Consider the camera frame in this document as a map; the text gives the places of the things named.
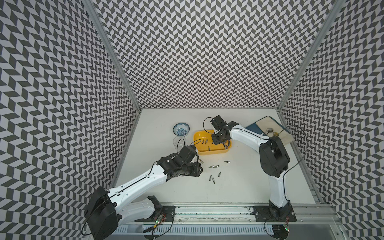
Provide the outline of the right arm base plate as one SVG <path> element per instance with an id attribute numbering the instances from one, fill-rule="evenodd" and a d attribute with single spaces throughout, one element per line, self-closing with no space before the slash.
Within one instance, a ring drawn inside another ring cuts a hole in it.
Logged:
<path id="1" fill-rule="evenodd" d="M 293 207 L 286 205 L 282 208 L 271 206 L 253 206 L 251 207 L 255 215 L 256 221 L 261 222 L 278 222 L 278 223 L 295 223 L 297 222 L 296 214 Z"/>

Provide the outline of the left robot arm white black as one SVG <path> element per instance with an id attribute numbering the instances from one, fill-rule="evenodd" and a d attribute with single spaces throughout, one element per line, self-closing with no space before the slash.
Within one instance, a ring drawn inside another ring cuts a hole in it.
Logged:
<path id="1" fill-rule="evenodd" d="M 94 190 L 84 210 L 85 226 L 95 240 L 104 240 L 120 225 L 146 220 L 162 208 L 156 197 L 135 202 L 152 188 L 179 176 L 199 177 L 203 172 L 195 146 L 184 146 L 154 162 L 152 167 L 131 181 L 106 190 Z"/>

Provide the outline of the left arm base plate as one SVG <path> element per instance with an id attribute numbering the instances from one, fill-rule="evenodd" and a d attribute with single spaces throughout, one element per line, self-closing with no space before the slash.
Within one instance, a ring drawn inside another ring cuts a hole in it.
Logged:
<path id="1" fill-rule="evenodd" d="M 135 222 L 144 222 L 144 223 L 155 222 L 155 220 L 157 220 L 158 217 L 163 216 L 163 219 L 166 223 L 171 223 L 175 219 L 175 213 L 176 213 L 176 207 L 175 206 L 162 206 L 161 209 L 156 208 L 150 217 L 148 217 L 146 219 L 141 218 L 141 219 L 135 220 Z"/>

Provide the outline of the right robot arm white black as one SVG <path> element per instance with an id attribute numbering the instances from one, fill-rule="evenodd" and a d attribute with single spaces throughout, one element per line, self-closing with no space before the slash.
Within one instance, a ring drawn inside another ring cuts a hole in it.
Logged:
<path id="1" fill-rule="evenodd" d="M 278 136 L 267 137 L 252 132 L 236 122 L 225 122 L 221 116 L 211 118 L 215 145 L 234 140 L 252 148 L 260 155 L 261 168 L 269 177 L 269 214 L 274 220 L 285 219 L 292 209 L 286 195 L 284 174 L 289 168 L 290 157 Z"/>

